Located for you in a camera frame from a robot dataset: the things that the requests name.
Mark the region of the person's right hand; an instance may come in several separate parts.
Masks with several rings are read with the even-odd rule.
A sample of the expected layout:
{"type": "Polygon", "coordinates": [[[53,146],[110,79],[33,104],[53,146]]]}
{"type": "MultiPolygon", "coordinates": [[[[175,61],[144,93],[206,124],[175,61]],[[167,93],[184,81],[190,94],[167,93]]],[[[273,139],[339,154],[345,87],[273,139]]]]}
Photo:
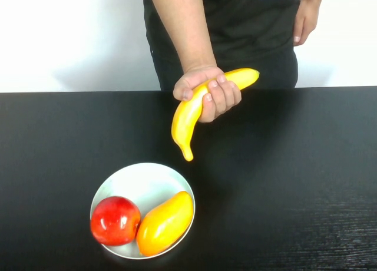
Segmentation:
{"type": "Polygon", "coordinates": [[[203,96],[203,109],[199,122],[210,123],[237,105],[242,95],[234,82],[228,81],[223,71],[213,64],[195,65],[184,71],[176,82],[173,96],[180,101],[193,98],[193,90],[208,81],[208,93],[203,96]]]}

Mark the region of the person's left hand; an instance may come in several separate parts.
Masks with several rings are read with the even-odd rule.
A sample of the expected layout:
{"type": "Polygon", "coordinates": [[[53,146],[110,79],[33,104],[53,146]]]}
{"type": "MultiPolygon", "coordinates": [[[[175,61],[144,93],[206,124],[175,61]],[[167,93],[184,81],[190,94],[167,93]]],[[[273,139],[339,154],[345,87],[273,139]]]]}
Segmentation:
{"type": "Polygon", "coordinates": [[[304,44],[310,33],[316,28],[319,16],[320,0],[300,0],[295,17],[293,44],[304,44]]]}

